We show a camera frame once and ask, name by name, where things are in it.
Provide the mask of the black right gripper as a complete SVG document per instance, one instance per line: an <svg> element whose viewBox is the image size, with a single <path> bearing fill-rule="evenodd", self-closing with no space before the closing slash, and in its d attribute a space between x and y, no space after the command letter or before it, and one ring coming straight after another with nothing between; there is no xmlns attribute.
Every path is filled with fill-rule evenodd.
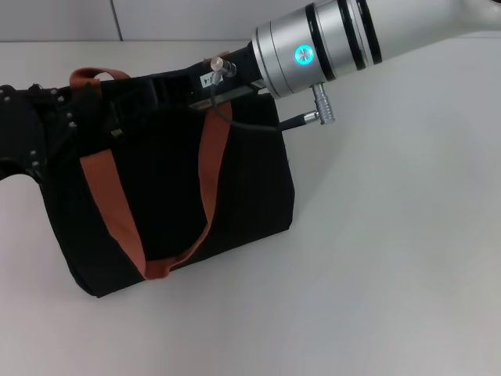
<svg viewBox="0 0 501 376"><path fill-rule="evenodd" d="M236 73L223 76L216 86L217 103L255 94L265 87L251 46L224 52L220 57L234 64ZM211 59L205 59L186 69L155 74L153 78L103 82L103 94L110 101L110 133L120 129L122 137L126 137L141 131L157 109L157 101L169 107L207 109L211 106L212 73Z"/></svg>

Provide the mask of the black bag with brown straps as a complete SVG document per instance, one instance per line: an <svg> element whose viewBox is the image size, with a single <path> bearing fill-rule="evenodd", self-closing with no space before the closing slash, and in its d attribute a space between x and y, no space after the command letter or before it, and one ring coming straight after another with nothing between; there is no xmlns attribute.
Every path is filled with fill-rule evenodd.
<svg viewBox="0 0 501 376"><path fill-rule="evenodd" d="M76 283L103 297L283 232L294 184L268 94L213 110L149 117L122 140L104 132L102 88L72 90L75 154L41 184L49 221Z"/></svg>

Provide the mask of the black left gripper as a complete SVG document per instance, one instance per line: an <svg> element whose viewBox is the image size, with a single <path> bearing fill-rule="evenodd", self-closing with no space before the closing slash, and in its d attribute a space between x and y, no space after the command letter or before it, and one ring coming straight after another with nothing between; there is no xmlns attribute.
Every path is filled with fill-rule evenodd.
<svg viewBox="0 0 501 376"><path fill-rule="evenodd" d="M51 168L75 154L77 111L71 100L69 87L0 86L0 181L27 175L43 183Z"/></svg>

